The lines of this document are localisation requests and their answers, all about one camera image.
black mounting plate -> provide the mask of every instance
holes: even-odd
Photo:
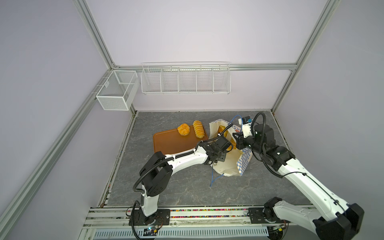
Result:
[[[247,216],[251,219],[251,223],[269,223],[265,220],[264,214],[263,214],[263,207],[250,207],[248,208]],[[284,223],[283,220],[277,219],[274,223]]]
[[[163,221],[163,225],[169,225],[169,219],[169,209],[158,209],[157,212],[146,217],[140,208],[139,210],[135,210],[133,218],[129,220],[129,225],[132,225],[132,220],[134,220],[135,226],[161,225],[161,221]]]

white wall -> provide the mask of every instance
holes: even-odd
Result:
[[[2,1],[0,32],[2,214],[106,66],[71,0]],[[9,239],[77,239],[129,118],[96,103]]]
[[[70,0],[2,1],[0,32],[2,214],[106,66]]]
[[[106,186],[129,115],[95,103],[8,240],[79,237],[90,207],[97,207]]]
[[[326,0],[87,0],[113,61],[293,63]],[[138,91],[138,110],[270,109],[288,71],[232,72],[229,95]]]
[[[133,105],[140,111],[271,109],[289,73],[232,71],[230,94],[144,95],[139,89]]]
[[[293,63],[326,0],[88,0],[114,62]]]
[[[276,112],[322,183],[365,211],[354,238],[382,239],[384,2],[342,1]]]

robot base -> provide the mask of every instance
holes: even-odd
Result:
[[[132,221],[134,221],[135,226],[146,226],[146,225],[161,225],[161,221],[163,221],[164,225],[169,225],[170,218],[170,210],[169,209],[158,209],[154,214],[146,217],[141,210],[135,210],[135,214],[133,218],[129,220],[129,225],[132,225]]]

wire shelf rack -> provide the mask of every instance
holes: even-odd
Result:
[[[231,92],[229,63],[144,66],[144,94],[228,94]]]
[[[104,110],[129,111],[139,85],[136,71],[113,70],[96,98]]]

twisted bread roll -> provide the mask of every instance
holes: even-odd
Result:
[[[193,122],[193,128],[195,129],[196,137],[198,137],[198,138],[204,137],[204,135],[205,135],[204,127],[203,127],[203,124],[199,120],[196,120]]]
[[[189,126],[186,123],[183,123],[182,125],[180,125],[177,128],[177,130],[179,131],[180,135],[182,135],[182,136],[186,136],[189,134]]]

